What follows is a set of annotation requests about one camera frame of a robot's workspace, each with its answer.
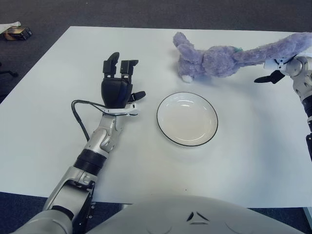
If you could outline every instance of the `robotic arm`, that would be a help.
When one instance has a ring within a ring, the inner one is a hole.
[[[84,233],[88,218],[92,217],[92,197],[100,172],[109,153],[118,142],[127,116],[136,116],[139,109],[136,100],[145,92],[131,94],[133,67],[138,60],[121,62],[121,78],[115,78],[119,53],[113,53],[104,61],[101,93],[105,106],[98,128],[89,138],[75,111],[75,103],[94,103],[76,100],[72,103],[73,113],[84,130],[87,144],[73,166],[70,166],[58,185],[48,197],[43,211],[33,217],[14,233],[71,234]]]
[[[293,89],[307,113],[308,125],[312,132],[312,54],[300,53],[292,58],[267,60],[264,68],[275,71],[270,76],[256,79],[256,83],[272,82],[275,84],[284,76],[290,76],[293,79]],[[307,135],[306,141],[312,160],[312,133]]]

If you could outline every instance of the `white bracket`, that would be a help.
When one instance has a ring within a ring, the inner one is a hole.
[[[127,116],[136,116],[140,113],[140,110],[138,109],[138,105],[136,103],[127,104],[125,108],[123,109],[107,109],[107,108],[101,108],[101,110],[108,115],[127,115]]]

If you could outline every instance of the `stuffed bunny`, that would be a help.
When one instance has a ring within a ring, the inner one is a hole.
[[[178,72],[190,83],[196,77],[227,77],[240,67],[262,64],[268,59],[291,58],[312,45],[312,33],[294,33],[275,43],[243,51],[233,46],[196,50],[183,33],[176,33],[174,45],[181,53]]]

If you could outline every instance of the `tabletop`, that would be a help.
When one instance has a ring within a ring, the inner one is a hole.
[[[227,78],[184,83],[176,71],[173,35],[198,49],[232,45],[244,50],[291,33],[70,27],[0,105],[1,191],[48,196],[86,141],[70,103],[102,103],[102,65],[113,52],[138,59],[133,91],[144,90],[141,113],[128,117],[117,147],[98,176],[95,201],[135,203],[161,194],[201,195],[244,207],[309,207],[312,164],[307,118],[292,80],[255,84],[271,71],[241,68]],[[178,146],[159,130],[156,111],[175,92],[201,95],[218,115],[208,143]],[[101,118],[78,106],[89,132]]]

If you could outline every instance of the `black cable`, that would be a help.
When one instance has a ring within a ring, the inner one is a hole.
[[[292,56],[292,57],[291,57],[287,62],[285,62],[284,64],[290,62],[290,61],[293,60],[293,58],[296,57],[296,56],[297,56],[297,55]]]
[[[72,101],[71,107],[72,107],[73,114],[74,114],[74,116],[75,116],[77,122],[79,123],[79,125],[80,125],[80,127],[81,127],[81,129],[82,129],[82,131],[83,131],[83,133],[84,133],[84,135],[85,135],[87,141],[88,141],[88,140],[90,139],[89,134],[88,134],[86,128],[84,127],[84,125],[83,125],[83,123],[82,123],[82,121],[81,121],[81,118],[79,117],[79,115],[78,115],[78,113],[77,113],[77,111],[76,111],[76,108],[75,108],[75,105],[76,105],[77,103],[90,104],[90,105],[92,105],[93,107],[96,107],[96,106],[105,107],[105,106],[104,106],[104,105],[101,105],[101,104],[98,104],[98,103],[95,103],[95,102],[91,102],[91,101],[84,101],[84,100],[74,100],[74,101]]]
[[[82,121],[81,121],[80,116],[78,115],[78,113],[77,113],[77,111],[76,111],[75,105],[76,105],[77,103],[89,104],[89,105],[91,105],[91,106],[97,108],[97,109],[98,109],[99,111],[101,111],[103,114],[109,115],[109,116],[126,116],[126,115],[127,115],[127,114],[114,115],[114,114],[109,114],[109,113],[107,113],[107,112],[104,112],[104,111],[102,111],[100,108],[98,108],[98,106],[103,107],[103,108],[106,108],[106,107],[105,107],[104,105],[101,105],[101,104],[98,104],[98,103],[95,103],[95,102],[84,101],[84,100],[74,100],[74,101],[72,101],[71,107],[72,107],[73,114],[74,114],[74,116],[75,116],[77,122],[79,123],[79,125],[80,125],[80,127],[81,127],[81,129],[82,129],[82,131],[83,131],[83,133],[84,133],[84,135],[85,135],[87,141],[89,141],[90,137],[89,137],[89,134],[88,134],[86,128],[84,127],[84,125],[83,125],[83,123],[82,123]]]

